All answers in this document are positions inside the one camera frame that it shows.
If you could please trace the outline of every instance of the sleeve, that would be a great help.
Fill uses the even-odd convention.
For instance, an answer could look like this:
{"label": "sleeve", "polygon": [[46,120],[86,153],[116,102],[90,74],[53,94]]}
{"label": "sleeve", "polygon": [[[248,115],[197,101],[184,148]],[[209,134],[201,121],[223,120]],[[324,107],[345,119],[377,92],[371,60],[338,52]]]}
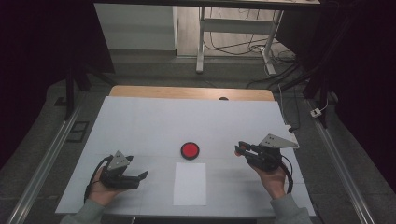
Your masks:
{"label": "sleeve", "polygon": [[291,194],[271,201],[276,214],[275,224],[312,224],[306,208],[299,208]]}
{"label": "sleeve", "polygon": [[104,210],[99,203],[87,199],[78,213],[65,216],[61,224],[99,224]]}

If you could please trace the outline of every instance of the hand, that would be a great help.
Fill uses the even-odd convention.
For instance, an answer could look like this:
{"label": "hand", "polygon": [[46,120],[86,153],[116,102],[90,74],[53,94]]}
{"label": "hand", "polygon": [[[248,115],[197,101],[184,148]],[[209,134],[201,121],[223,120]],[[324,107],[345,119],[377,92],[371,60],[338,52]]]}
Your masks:
{"label": "hand", "polygon": [[119,193],[124,192],[126,189],[108,189],[102,182],[99,181],[99,177],[103,171],[104,167],[101,167],[98,172],[96,172],[95,177],[91,183],[91,192],[88,197],[90,200],[101,204],[102,206],[107,206]]}
{"label": "hand", "polygon": [[262,185],[268,191],[272,199],[278,199],[286,195],[285,192],[285,180],[286,173],[282,168],[278,167],[276,170],[271,172],[265,172],[255,166],[250,165],[253,170],[257,172],[262,181]]}

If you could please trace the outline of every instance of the black and red round object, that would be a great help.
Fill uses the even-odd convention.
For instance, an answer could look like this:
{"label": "black and red round object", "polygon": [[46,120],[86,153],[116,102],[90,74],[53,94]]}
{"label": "black and red round object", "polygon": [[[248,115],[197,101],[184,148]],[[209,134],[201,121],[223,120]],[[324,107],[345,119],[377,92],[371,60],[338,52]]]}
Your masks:
{"label": "black and red round object", "polygon": [[188,142],[181,147],[180,152],[181,152],[181,156],[184,159],[192,161],[198,157],[199,147],[193,142]]}

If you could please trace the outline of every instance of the white sheet of paper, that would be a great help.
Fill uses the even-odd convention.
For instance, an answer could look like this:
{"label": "white sheet of paper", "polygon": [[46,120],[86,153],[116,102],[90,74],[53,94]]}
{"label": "white sheet of paper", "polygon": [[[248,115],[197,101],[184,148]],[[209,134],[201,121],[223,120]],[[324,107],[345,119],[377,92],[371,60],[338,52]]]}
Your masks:
{"label": "white sheet of paper", "polygon": [[206,205],[206,164],[177,162],[174,205]]}

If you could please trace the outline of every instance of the wooden floor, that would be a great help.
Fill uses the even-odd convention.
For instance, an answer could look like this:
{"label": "wooden floor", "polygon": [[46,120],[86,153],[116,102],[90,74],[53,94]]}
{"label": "wooden floor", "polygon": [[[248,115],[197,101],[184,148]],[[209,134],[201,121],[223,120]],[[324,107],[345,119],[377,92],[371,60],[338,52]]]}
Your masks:
{"label": "wooden floor", "polygon": [[[177,30],[177,56],[193,56],[197,55],[199,41],[199,9],[198,7],[178,7],[178,30]],[[271,21],[274,15],[273,10],[258,9],[242,9],[242,8],[218,8],[208,7],[205,9],[206,18],[222,18],[235,20],[260,20]],[[258,52],[249,52],[249,46],[264,45],[267,35],[251,35],[251,34],[225,34],[225,33],[209,33],[205,32],[205,44],[212,48],[205,47],[205,56],[239,56],[239,57],[258,57]],[[275,43],[272,50],[275,55],[280,51],[287,50],[283,45]],[[214,48],[222,48],[225,46],[243,45],[222,49],[230,53],[214,50]]]}

